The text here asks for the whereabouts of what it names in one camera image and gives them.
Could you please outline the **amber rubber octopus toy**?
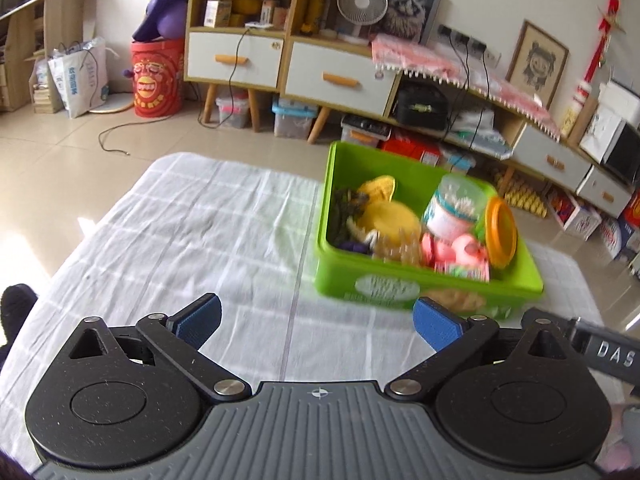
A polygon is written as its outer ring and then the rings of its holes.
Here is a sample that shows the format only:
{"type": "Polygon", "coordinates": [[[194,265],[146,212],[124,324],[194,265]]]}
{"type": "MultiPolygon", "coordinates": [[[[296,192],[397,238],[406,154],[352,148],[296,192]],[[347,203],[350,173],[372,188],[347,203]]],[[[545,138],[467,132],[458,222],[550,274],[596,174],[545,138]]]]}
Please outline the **amber rubber octopus toy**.
{"type": "Polygon", "coordinates": [[[380,235],[373,244],[372,256],[387,262],[398,262],[404,266],[422,266],[420,235],[401,233],[399,240],[380,235]]]}

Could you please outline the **pink cartoon card box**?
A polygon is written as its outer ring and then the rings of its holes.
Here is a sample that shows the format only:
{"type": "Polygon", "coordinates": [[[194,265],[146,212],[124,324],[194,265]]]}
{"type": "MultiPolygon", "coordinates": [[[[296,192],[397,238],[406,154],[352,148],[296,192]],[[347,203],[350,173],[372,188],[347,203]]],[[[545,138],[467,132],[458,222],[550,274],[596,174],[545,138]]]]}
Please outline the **pink cartoon card box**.
{"type": "Polygon", "coordinates": [[[488,282],[490,280],[489,266],[486,261],[475,264],[462,264],[451,261],[439,262],[435,264],[434,270],[453,278],[465,278],[466,280],[479,282],[488,282]]]}

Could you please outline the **pink pig toy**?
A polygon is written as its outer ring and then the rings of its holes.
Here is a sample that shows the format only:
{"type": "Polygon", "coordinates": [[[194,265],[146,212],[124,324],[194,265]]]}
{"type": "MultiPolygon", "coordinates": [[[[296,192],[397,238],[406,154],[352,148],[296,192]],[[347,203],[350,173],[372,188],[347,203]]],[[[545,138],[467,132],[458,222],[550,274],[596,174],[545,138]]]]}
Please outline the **pink pig toy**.
{"type": "Polygon", "coordinates": [[[426,233],[421,238],[421,248],[423,259],[429,266],[449,261],[462,264],[488,262],[486,248],[471,234],[463,234],[448,243],[426,233]]]}

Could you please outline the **grey checked table cloth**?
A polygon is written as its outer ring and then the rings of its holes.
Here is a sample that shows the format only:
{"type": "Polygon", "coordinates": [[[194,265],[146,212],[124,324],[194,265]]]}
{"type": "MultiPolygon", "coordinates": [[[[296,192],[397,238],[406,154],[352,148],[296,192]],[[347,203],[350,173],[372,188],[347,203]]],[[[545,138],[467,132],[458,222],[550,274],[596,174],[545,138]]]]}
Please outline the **grey checked table cloth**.
{"type": "Polygon", "coordinates": [[[1,448],[39,479],[600,479],[608,392],[548,320],[499,326],[422,401],[413,306],[314,286],[323,183],[159,159],[29,315],[1,373],[1,448]],[[200,352],[252,395],[210,402],[136,330],[206,292],[200,352]]]}

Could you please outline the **orange toy lid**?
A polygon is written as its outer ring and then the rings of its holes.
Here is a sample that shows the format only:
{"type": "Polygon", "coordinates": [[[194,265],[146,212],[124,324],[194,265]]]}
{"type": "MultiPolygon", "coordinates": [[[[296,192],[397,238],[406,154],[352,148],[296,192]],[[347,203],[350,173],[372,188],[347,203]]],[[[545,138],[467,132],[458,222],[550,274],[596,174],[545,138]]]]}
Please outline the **orange toy lid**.
{"type": "Polygon", "coordinates": [[[498,270],[510,266],[518,249],[518,228],[509,205],[491,197],[485,209],[485,246],[489,264],[498,270]]]}

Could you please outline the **yellow plastic toy bowl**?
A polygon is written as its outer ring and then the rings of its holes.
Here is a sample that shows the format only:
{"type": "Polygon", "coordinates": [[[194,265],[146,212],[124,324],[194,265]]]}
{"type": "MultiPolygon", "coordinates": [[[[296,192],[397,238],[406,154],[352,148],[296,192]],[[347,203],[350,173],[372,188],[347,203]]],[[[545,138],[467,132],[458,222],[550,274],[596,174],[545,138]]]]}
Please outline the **yellow plastic toy bowl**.
{"type": "Polygon", "coordinates": [[[370,203],[356,225],[367,233],[376,231],[394,244],[399,244],[404,237],[419,235],[422,231],[419,217],[396,200],[370,203]]]}

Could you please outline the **clear cotton swab jar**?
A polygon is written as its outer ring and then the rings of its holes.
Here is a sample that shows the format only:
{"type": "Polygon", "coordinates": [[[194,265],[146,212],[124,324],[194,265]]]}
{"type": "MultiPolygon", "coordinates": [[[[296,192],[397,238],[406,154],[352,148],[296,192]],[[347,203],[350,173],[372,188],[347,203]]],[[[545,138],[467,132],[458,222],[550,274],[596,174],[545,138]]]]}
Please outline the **clear cotton swab jar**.
{"type": "Polygon", "coordinates": [[[446,174],[426,206],[423,226],[434,237],[452,243],[475,229],[487,202],[487,195],[476,183],[462,174],[446,174]]]}

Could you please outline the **black handbag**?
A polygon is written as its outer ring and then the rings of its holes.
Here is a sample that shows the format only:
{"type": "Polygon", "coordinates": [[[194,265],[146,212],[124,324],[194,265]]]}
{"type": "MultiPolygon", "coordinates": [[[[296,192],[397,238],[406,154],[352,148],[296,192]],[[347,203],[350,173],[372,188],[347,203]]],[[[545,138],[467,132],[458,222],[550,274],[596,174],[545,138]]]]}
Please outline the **black handbag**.
{"type": "Polygon", "coordinates": [[[432,84],[401,84],[396,93],[392,117],[401,125],[445,131],[449,101],[432,84]]]}

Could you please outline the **red snack bucket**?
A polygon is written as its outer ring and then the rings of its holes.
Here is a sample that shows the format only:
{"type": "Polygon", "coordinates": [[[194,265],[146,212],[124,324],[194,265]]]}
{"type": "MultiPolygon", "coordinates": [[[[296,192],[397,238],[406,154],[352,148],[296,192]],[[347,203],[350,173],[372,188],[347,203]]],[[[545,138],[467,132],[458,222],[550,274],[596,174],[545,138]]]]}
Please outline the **red snack bucket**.
{"type": "Polygon", "coordinates": [[[180,112],[183,104],[184,39],[134,41],[130,51],[136,115],[162,118],[180,112]]]}

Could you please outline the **white paper shopping bag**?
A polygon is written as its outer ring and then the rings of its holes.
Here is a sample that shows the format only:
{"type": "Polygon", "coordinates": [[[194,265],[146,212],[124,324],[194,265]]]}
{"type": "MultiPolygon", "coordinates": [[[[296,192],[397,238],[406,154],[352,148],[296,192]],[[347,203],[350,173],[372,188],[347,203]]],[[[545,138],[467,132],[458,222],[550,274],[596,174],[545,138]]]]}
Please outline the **white paper shopping bag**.
{"type": "Polygon", "coordinates": [[[85,115],[105,103],[110,87],[103,38],[54,49],[48,65],[69,118],[85,115]]]}

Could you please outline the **framed girl cartoon picture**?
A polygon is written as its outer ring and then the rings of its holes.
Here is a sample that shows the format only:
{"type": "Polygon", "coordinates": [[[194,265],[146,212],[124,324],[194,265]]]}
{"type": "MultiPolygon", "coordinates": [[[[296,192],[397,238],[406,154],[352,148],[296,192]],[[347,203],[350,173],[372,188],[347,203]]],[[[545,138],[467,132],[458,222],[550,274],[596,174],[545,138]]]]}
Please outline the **framed girl cartoon picture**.
{"type": "Polygon", "coordinates": [[[569,57],[568,47],[525,20],[506,80],[548,108],[558,90],[569,57]]]}

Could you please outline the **pink lace cloth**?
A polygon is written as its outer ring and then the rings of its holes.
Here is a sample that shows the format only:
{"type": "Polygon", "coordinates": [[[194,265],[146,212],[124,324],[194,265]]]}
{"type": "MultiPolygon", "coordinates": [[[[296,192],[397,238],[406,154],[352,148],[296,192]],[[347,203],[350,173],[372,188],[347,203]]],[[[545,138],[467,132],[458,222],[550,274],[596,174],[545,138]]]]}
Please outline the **pink lace cloth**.
{"type": "Polygon", "coordinates": [[[378,34],[372,40],[371,58],[381,70],[391,70],[407,77],[431,79],[439,84],[451,84],[456,88],[469,90],[524,117],[556,142],[561,139],[560,129],[546,108],[509,81],[495,75],[486,75],[482,68],[473,68],[458,58],[448,58],[428,47],[410,44],[384,34],[378,34]]]}

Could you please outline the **wooden cabinet with drawers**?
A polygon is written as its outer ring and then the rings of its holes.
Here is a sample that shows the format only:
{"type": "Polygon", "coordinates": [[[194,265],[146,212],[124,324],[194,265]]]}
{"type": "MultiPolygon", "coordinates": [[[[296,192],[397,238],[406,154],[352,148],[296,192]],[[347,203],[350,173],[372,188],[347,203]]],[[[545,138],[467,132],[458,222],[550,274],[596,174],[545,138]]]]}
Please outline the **wooden cabinet with drawers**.
{"type": "Polygon", "coordinates": [[[498,130],[515,151],[506,158],[511,171],[521,169],[551,181],[611,217],[628,206],[628,186],[562,136],[556,142],[524,117],[469,90],[381,70],[372,61],[371,44],[304,36],[303,18],[310,2],[291,0],[284,29],[261,30],[200,25],[196,20],[204,13],[205,0],[189,0],[184,76],[208,84],[206,114],[214,107],[217,90],[231,84],[247,91],[252,125],[258,128],[256,94],[271,92],[318,106],[319,117],[307,136],[314,143],[333,112],[398,125],[392,108],[400,85],[429,82],[439,89],[458,89],[495,110],[498,130]]]}

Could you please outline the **framed cat picture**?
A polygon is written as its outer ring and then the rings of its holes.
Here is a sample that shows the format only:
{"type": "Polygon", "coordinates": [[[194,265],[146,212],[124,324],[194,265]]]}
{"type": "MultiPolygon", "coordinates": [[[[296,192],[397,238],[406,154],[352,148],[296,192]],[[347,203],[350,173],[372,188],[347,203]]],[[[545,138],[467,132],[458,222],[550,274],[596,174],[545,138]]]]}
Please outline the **framed cat picture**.
{"type": "Polygon", "coordinates": [[[427,44],[442,0],[387,0],[387,11],[378,28],[382,34],[427,44]]]}

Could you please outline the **small white desk fan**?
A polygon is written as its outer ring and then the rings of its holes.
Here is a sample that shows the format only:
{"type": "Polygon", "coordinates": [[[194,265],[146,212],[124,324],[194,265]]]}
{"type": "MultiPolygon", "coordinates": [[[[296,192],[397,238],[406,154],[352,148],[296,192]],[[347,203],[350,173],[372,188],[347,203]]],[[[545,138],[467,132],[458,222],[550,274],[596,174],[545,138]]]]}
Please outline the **small white desk fan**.
{"type": "Polygon", "coordinates": [[[366,44],[360,37],[363,27],[375,25],[384,18],[388,0],[336,0],[342,18],[352,24],[350,32],[338,32],[337,37],[351,44],[366,44]]]}

